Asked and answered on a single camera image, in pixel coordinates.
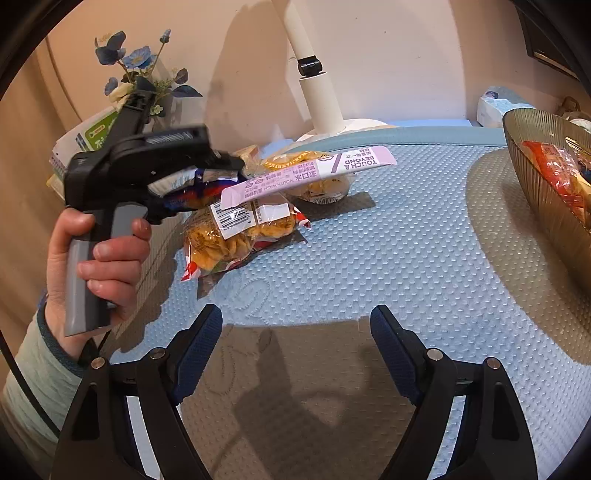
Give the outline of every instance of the snack bag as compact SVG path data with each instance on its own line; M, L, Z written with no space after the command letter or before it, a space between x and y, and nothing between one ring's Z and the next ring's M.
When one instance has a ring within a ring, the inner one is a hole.
M548 143L524 141L522 145L534 166L586 225L585 192L579 183L582 177L573 157L564 148Z
M294 188L308 186L319 180L334 179L343 174L396 165L396 159L390 150L383 146L358 148L335 155L324 154L315 160L298 162L285 162L286 165L279 170L228 187L222 192L222 208L235 207L247 200L262 198L271 193L293 191Z
M310 228L310 221L278 194L228 210L219 202L199 210L185 224L181 281L230 270L298 226Z
M274 155L261 160L258 153L259 151L254 145L234 153L244 160L249 177L258 177L309 160L331 157L329 153L325 152L303 151ZM307 185L301 185L286 190L285 193L307 202L327 205L345 198L354 181L354 174L339 175L329 179L318 180Z
M205 208L220 199L222 190L246 181L239 171L190 168L148 186L175 212Z

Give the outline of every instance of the gray grip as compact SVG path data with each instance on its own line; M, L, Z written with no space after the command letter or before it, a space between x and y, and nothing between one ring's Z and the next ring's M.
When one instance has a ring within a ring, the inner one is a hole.
M144 217L147 211L145 206L136 203L120 204L113 216L111 237L132 235L132 220ZM95 224L102 220L100 212L88 213L95 214ZM110 308L114 305L95 296L86 288L86 281L79 278L76 273L79 262L94 259L92 251L97 243L99 242L75 237L70 243L66 277L65 336L91 332L110 324Z
M86 288L86 280L76 274L79 262L94 259L92 250L97 242L72 239L68 252L66 277L66 324L64 335L90 332L109 324L107 301Z

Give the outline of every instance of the sleeve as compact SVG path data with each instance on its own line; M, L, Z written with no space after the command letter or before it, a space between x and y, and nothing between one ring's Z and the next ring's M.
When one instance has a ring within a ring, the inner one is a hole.
M82 380L83 367L57 343L41 306L16 356L31 391L58 428L62 428L74 394ZM37 474L47 479L57 439L45 425L10 373L0 398L0 421Z

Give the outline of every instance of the barcode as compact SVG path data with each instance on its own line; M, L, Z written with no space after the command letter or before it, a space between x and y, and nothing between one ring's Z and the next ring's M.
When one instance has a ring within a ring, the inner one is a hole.
M212 205L212 213L225 240L255 225L250 202L227 210L222 210L217 202Z

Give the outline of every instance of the wall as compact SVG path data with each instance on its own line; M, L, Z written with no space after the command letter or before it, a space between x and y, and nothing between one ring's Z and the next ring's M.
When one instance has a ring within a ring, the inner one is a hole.
M346 118L470 118L489 85L515 89L553 110L580 85L527 57L508 0L294 0ZM205 95L186 99L174 124L205 121L233 149L311 128L296 60L270 1L85 0L50 34L67 93L82 118L107 105L102 90L120 67L98 64L93 39L125 30L127 48L172 29L168 68L186 67Z
M46 285L47 245L63 208L45 186L48 153L64 133L33 54L0 102L0 329L13 353ZM0 389L7 372L0 356Z

